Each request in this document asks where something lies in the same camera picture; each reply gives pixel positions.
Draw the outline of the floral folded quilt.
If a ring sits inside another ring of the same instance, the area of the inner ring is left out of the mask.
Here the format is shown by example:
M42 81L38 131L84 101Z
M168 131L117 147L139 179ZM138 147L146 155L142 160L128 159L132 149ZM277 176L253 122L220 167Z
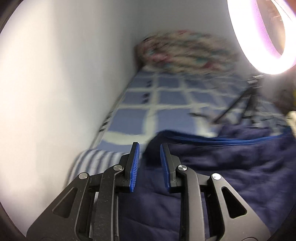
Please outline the floral folded quilt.
M238 53L225 39L190 30L149 34L136 47L143 68L151 72L228 74Z

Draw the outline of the black tripod stand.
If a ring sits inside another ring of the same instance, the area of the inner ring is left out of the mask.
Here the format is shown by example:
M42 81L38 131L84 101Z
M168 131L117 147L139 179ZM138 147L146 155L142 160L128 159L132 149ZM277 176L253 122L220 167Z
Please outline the black tripod stand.
M244 120L248 120L251 124L255 124L255 114L257 112L257 107L259 105L259 100L261 98L261 88L262 82L264 80L263 74L253 75L247 80L248 87L241 93L241 95L231 102L229 107L219 113L215 117L205 115L202 113L189 113L189 115L194 117L205 118L213 124L221 124L226 118L227 114L233 112L239 104L244 104L244 107L239 115L237 125L241 124Z

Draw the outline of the blue white striped mattress pad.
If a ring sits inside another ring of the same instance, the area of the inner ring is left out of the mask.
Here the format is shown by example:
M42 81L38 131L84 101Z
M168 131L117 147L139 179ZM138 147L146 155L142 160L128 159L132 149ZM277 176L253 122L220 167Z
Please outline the blue white striped mattress pad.
M66 184L69 184L80 173L89 175L103 173L107 168L119 163L122 155L126 153L111 152L99 149L88 149L81 152L72 165Z

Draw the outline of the navy puffer jacket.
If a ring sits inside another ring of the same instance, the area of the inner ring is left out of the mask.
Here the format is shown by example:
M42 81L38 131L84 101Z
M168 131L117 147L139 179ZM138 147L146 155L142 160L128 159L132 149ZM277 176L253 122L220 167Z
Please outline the navy puffer jacket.
M178 240L181 200L164 182L160 146L203 175L219 173L242 196L271 233L295 205L295 137L269 128L223 126L215 138L159 132L145 148L135 190L119 196L121 240Z

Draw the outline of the blue checkered bed sheet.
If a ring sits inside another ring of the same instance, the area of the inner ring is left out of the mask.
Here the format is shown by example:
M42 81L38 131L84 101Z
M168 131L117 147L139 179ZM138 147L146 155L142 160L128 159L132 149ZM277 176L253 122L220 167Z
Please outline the blue checkered bed sheet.
M120 95L91 146L124 152L133 142L147 144L163 130L215 137L222 125L236 125L244 104L239 104L217 125L189 113L215 117L247 87L247 80L234 73L187 75L140 71ZM259 100L255 124L248 120L241 124L270 128L273 135L287 127L285 117L264 97Z

